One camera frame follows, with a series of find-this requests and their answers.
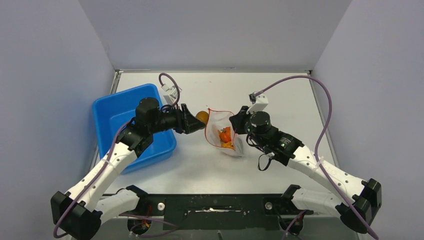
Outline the orange toy pumpkin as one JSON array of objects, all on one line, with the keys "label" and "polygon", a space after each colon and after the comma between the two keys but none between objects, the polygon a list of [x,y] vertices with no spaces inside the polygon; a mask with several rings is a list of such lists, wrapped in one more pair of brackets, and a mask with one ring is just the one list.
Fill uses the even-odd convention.
[{"label": "orange toy pumpkin", "polygon": [[223,129],[219,130],[218,135],[219,135],[219,138],[222,142],[226,143],[226,142],[232,141],[231,127],[228,126],[228,127],[225,127]]}]

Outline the round brown fried ball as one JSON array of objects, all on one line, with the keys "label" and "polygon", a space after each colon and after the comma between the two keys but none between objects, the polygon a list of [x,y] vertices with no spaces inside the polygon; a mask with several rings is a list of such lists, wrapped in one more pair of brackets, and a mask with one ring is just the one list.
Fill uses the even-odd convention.
[{"label": "round brown fried ball", "polygon": [[199,111],[196,114],[196,119],[198,119],[199,121],[201,121],[202,123],[204,123],[205,125],[208,124],[209,121],[209,113],[206,111]]}]

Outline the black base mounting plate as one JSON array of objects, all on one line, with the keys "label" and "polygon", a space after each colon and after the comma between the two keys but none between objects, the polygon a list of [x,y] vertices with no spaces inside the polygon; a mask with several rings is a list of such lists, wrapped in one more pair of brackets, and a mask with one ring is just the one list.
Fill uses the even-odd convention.
[{"label": "black base mounting plate", "polygon": [[162,217],[179,230],[279,230],[301,211],[280,193],[148,194],[132,214]]}]

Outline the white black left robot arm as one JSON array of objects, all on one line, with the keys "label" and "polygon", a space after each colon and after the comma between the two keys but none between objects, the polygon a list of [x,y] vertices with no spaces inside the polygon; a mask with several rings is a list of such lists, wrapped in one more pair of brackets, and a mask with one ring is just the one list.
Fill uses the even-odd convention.
[{"label": "white black left robot arm", "polygon": [[143,98],[135,109],[135,116],[119,128],[100,162],[66,192],[57,191],[52,196],[54,238],[70,235],[77,240],[90,240],[102,224],[141,206],[147,193],[135,186],[106,198],[103,194],[153,143],[154,134],[167,130],[191,134],[205,126],[190,113],[186,104],[162,111],[156,98]]}]

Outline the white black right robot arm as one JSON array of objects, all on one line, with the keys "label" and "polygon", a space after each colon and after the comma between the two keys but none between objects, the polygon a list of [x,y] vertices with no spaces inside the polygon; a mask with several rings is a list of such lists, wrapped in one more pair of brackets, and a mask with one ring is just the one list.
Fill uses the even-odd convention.
[{"label": "white black right robot arm", "polygon": [[249,146],[263,152],[268,160],[303,173],[327,189],[312,191],[292,184],[281,199],[282,209],[289,214],[297,210],[313,211],[339,218],[351,230],[377,234],[371,228],[382,206],[382,185],[370,178],[364,180],[351,175],[318,156],[302,141],[280,131],[271,124],[270,115],[264,111],[249,113],[248,107],[229,118],[238,135],[246,135]]}]

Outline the blue plastic bin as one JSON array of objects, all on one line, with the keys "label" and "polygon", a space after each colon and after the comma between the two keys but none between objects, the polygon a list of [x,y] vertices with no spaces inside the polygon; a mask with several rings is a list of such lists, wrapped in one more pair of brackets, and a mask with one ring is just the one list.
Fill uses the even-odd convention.
[{"label": "blue plastic bin", "polygon": [[[103,158],[110,149],[118,129],[135,116],[139,102],[146,97],[163,105],[157,86],[151,83],[126,89],[95,100],[92,104],[99,156]],[[130,163],[121,173],[128,174],[169,159],[177,146],[172,130],[153,135],[153,143],[142,155]]]}]

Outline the yellow fried food piece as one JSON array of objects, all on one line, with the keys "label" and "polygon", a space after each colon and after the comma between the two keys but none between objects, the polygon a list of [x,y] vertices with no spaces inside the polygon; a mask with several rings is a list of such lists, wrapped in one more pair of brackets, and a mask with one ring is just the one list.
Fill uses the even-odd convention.
[{"label": "yellow fried food piece", "polygon": [[221,147],[222,147],[222,148],[227,148],[227,149],[235,150],[235,147],[233,146],[232,141],[222,142],[222,143],[221,143]]}]

